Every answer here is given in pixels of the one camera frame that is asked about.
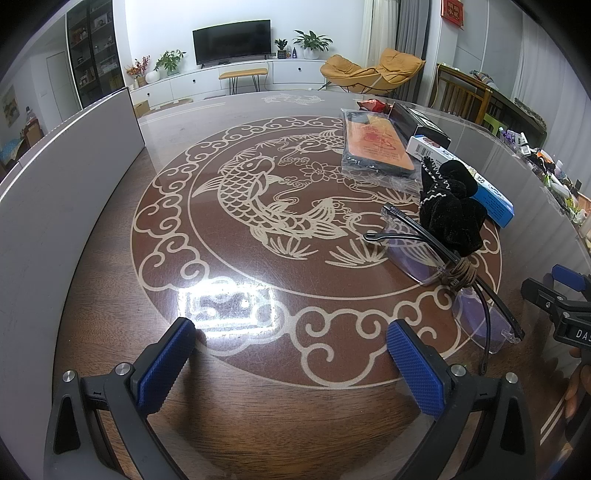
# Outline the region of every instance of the blue clamp pad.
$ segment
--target blue clamp pad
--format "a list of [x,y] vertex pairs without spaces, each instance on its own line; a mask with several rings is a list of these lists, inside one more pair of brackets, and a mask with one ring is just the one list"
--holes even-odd
[[552,267],[552,278],[575,291],[584,292],[587,288],[584,276],[562,265]]
[[[137,384],[137,408],[143,415],[147,416],[160,410],[183,365],[195,348],[195,325],[188,319],[182,319],[182,323],[179,320],[181,319],[169,329],[170,331],[174,327],[177,328],[165,345],[160,345],[159,342],[148,347],[158,346],[160,353]],[[162,342],[166,336],[165,334],[160,341]]]
[[443,358],[426,346],[405,320],[390,323],[386,344],[421,411],[438,418],[451,389]]

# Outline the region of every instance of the painting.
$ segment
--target painting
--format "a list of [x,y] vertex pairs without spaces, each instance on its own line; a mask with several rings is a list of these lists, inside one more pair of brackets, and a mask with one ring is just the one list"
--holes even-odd
[[17,98],[14,95],[14,85],[11,85],[4,97],[2,97],[2,110],[4,110],[4,117],[9,127],[20,115],[18,111]]

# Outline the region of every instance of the cushion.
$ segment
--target cushion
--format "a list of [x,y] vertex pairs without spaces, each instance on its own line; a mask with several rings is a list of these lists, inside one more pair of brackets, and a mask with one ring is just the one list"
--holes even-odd
[[377,73],[373,67],[363,69],[356,63],[353,63],[340,55],[332,55],[331,58],[326,60],[326,63],[320,67],[320,72],[326,78],[334,79],[363,77]]
[[424,61],[410,55],[386,48],[376,67],[382,76],[390,83],[400,83],[409,77],[413,77],[424,65]]

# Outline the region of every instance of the red decoration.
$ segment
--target red decoration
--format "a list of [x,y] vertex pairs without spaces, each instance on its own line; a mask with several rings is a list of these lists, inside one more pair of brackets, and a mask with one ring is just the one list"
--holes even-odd
[[459,0],[442,0],[441,16],[461,27],[464,24],[464,5]]

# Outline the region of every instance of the vase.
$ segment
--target vase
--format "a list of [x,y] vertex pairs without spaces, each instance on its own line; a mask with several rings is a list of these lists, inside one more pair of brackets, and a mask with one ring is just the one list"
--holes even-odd
[[304,48],[304,58],[306,60],[317,60],[320,57],[318,50],[311,50],[310,48]]
[[146,74],[146,82],[154,83],[160,80],[160,72],[158,70],[152,70]]

